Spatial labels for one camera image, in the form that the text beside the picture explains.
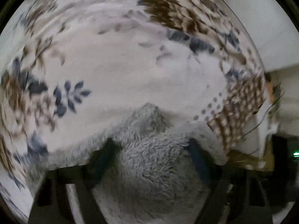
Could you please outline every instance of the brown checkered pattern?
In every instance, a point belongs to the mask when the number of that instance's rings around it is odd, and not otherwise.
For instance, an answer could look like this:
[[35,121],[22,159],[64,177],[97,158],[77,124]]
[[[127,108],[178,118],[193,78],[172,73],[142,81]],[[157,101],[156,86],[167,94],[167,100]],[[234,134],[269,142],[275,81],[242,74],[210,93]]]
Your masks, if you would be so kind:
[[245,124],[256,114],[264,102],[262,76],[253,76],[247,81],[237,82],[224,101],[223,110],[214,114],[207,122],[211,130],[223,142],[228,153],[233,144],[242,137]]

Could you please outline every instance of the thin cable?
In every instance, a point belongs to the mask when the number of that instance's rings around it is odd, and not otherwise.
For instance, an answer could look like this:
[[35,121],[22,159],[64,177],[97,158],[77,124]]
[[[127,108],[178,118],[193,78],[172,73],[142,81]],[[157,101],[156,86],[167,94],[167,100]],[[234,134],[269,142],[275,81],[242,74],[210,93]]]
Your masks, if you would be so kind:
[[244,135],[242,135],[242,137],[244,137],[244,136],[246,136],[247,134],[249,134],[250,132],[252,132],[253,130],[255,130],[256,128],[258,128],[260,125],[261,125],[261,123],[264,121],[264,119],[265,119],[265,117],[266,117],[266,115],[267,115],[267,113],[268,113],[268,111],[269,111],[269,109],[270,108],[272,108],[281,98],[282,98],[282,96],[285,94],[285,92],[267,109],[267,111],[264,113],[264,115],[263,115],[263,118],[262,118],[262,120],[261,120],[261,122],[256,126],[256,127],[254,127],[252,130],[250,130],[250,131],[248,131],[247,133],[245,133]]

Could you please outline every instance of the dotted pattern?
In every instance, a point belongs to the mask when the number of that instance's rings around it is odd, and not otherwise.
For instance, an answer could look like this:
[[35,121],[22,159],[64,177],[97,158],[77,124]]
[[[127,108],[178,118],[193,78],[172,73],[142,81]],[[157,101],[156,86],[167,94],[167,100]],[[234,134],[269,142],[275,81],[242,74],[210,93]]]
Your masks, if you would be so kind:
[[214,114],[213,119],[207,122],[227,153],[241,139],[243,127],[264,103],[263,92],[262,76],[238,82],[224,100],[222,111]]

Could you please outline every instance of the fuzzy gray fabric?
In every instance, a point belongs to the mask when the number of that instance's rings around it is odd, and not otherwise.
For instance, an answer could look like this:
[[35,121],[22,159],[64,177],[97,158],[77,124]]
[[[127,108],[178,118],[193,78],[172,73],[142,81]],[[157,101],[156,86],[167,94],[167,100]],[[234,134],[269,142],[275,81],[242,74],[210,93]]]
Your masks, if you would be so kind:
[[122,150],[93,189],[108,223],[193,223],[209,189],[183,147],[193,137],[215,163],[223,165],[227,161],[221,144],[205,123],[170,128],[158,107],[147,103],[118,126],[30,166],[27,182],[31,193],[36,192],[47,169],[86,161],[108,137]]

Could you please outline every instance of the floral bedsheet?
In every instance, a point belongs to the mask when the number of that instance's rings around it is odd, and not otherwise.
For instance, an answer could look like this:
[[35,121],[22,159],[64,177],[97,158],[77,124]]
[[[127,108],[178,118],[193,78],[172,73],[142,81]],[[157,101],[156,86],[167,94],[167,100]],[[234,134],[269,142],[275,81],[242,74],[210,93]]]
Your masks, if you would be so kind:
[[228,152],[264,102],[257,52],[213,0],[26,0],[7,31],[0,191],[25,222],[25,166],[134,108],[205,121]]

